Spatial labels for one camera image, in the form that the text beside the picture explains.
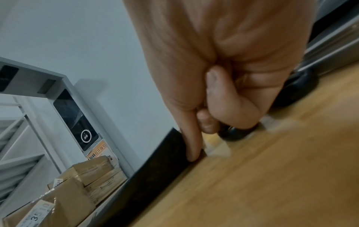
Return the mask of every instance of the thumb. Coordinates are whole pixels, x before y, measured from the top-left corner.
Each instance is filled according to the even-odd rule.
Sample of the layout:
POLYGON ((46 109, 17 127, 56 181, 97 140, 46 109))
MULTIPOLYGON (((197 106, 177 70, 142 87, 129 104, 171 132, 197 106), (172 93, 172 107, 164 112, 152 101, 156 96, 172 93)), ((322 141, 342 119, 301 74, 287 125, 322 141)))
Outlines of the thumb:
POLYGON ((258 123, 262 113, 248 98, 241 96, 227 71, 215 65, 206 74, 207 105, 217 120, 247 129, 258 123))

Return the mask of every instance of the wooden surface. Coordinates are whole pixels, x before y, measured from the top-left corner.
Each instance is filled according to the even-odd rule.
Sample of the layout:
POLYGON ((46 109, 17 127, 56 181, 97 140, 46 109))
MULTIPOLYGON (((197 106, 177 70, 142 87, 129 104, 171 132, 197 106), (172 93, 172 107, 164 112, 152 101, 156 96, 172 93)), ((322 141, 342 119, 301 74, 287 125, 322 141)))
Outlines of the wooden surface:
POLYGON ((189 168, 132 227, 359 226, 359 64, 321 78, 243 141, 206 140, 217 154, 189 168))

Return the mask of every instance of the black rubber wheel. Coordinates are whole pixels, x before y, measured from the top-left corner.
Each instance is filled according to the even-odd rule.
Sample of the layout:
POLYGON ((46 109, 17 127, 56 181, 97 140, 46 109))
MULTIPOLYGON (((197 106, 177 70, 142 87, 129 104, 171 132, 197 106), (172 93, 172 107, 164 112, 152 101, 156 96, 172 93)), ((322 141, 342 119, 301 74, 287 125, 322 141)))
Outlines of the black rubber wheel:
POLYGON ((313 91, 319 83, 319 78, 309 70, 290 75, 284 87, 279 92, 273 107, 287 107, 302 99, 313 91))
POLYGON ((258 124, 256 124, 254 127, 250 129, 237 129, 235 127, 224 125, 217 134, 225 141, 238 141, 248 136, 257 127, 258 124))

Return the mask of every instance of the package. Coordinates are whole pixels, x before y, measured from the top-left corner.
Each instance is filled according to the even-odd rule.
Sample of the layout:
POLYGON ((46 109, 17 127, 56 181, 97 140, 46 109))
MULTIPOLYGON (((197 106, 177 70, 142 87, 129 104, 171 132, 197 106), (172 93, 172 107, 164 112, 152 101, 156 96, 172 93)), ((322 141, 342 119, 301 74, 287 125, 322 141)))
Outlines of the package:
POLYGON ((106 156, 101 156, 73 165, 47 186, 52 189, 70 177, 81 181, 83 186, 87 186, 111 170, 113 167, 110 160, 106 156))
POLYGON ((112 152, 111 148, 107 145, 106 141, 102 139, 86 156, 88 160, 96 157, 107 156, 114 168, 119 168, 119 160, 116 155, 112 152))
POLYGON ((98 205, 126 180, 127 177, 121 169, 114 169, 88 185, 85 189, 89 192, 89 197, 92 201, 98 205))
POLYGON ((69 178, 3 219, 4 227, 76 227, 96 206, 81 182, 69 178))

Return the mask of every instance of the circular icon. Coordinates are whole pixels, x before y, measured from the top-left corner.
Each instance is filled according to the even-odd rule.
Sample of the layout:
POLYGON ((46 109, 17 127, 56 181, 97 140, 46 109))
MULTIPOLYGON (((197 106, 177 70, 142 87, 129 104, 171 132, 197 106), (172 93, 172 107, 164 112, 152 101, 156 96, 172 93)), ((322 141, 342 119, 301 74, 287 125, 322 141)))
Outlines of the circular icon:
POLYGON ((81 132, 81 140, 84 143, 88 143, 90 142, 92 139, 92 135, 91 132, 87 129, 85 129, 84 131, 81 132))

